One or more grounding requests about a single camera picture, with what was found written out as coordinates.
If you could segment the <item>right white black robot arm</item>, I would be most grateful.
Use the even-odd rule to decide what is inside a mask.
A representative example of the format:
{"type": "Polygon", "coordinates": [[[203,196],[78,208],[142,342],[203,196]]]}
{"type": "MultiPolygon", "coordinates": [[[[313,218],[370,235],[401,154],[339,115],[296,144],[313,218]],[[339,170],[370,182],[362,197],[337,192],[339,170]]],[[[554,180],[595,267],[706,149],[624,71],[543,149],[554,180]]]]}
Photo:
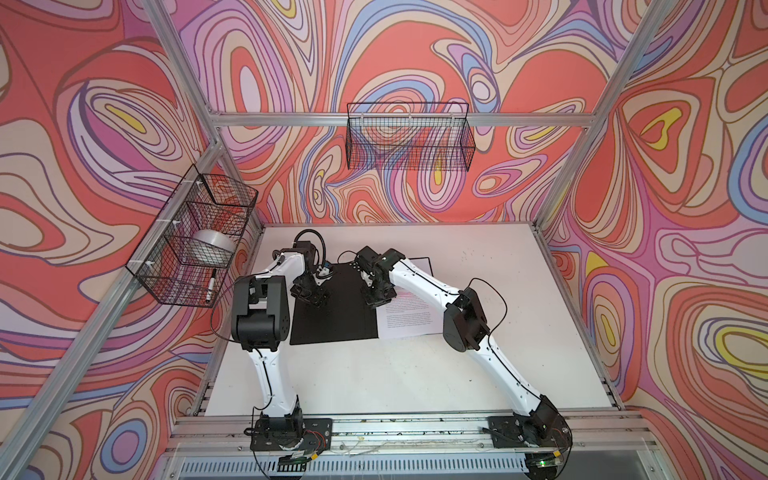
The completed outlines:
{"type": "Polygon", "coordinates": [[[523,443],[573,442],[572,430],[557,407],[523,377],[493,339],[494,330],[471,286],[452,287],[395,249],[379,254],[365,247],[356,253],[353,267],[365,282],[363,298],[368,306],[390,303],[400,288],[442,315],[442,338],[453,350],[473,358],[506,394],[523,443]]]}

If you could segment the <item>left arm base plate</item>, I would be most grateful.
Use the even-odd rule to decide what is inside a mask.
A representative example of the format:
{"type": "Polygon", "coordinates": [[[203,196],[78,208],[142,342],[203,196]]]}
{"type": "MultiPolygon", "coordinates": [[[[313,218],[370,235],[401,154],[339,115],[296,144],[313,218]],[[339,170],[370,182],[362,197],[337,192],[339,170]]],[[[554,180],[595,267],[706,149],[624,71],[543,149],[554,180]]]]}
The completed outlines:
{"type": "Polygon", "coordinates": [[[333,420],[327,417],[290,420],[263,416],[243,433],[254,452],[322,453],[331,447],[333,420]]]}

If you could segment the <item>printed paper sheet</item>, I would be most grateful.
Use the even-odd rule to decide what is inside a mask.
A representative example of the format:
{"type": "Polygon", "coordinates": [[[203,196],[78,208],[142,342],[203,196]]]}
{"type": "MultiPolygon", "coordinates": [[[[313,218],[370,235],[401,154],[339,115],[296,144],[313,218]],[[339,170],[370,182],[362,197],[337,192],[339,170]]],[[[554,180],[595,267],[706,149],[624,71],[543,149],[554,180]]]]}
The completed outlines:
{"type": "Polygon", "coordinates": [[[379,339],[397,339],[421,335],[438,335],[443,331],[443,314],[448,297],[420,264],[405,259],[394,270],[396,296],[376,308],[379,339]]]}

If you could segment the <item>teal file folder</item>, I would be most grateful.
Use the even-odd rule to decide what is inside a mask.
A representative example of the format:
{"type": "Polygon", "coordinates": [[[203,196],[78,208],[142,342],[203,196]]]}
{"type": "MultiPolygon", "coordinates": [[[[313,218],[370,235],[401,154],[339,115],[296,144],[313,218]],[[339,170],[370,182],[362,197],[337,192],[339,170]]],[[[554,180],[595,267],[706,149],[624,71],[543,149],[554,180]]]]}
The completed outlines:
{"type": "Polygon", "coordinates": [[[290,344],[379,339],[376,308],[365,304],[361,292],[364,282],[357,271],[349,265],[338,266],[323,286],[329,294],[324,305],[295,303],[290,344]]]}

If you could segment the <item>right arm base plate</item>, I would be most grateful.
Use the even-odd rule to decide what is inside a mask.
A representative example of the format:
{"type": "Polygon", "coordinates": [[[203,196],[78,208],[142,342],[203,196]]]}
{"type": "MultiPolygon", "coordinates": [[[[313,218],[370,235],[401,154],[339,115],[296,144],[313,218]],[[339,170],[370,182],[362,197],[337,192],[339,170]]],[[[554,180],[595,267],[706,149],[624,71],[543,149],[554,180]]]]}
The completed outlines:
{"type": "Polygon", "coordinates": [[[491,437],[495,448],[549,448],[563,453],[573,444],[570,427],[560,415],[545,422],[520,415],[491,416],[481,432],[491,437]]]}

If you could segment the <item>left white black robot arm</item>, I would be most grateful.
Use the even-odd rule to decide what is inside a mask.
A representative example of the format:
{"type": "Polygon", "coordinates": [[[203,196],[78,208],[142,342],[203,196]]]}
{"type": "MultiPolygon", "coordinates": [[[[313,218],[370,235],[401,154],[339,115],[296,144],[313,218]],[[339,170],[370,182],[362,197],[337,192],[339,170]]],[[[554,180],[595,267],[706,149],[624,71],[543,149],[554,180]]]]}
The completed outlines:
{"type": "Polygon", "coordinates": [[[289,336],[290,288],[295,281],[318,284],[306,255],[296,249],[277,254],[265,270],[237,279],[233,285],[231,340],[248,353],[262,398],[251,435],[269,445],[294,448],[306,436],[299,396],[289,378],[280,346],[289,336]]]}

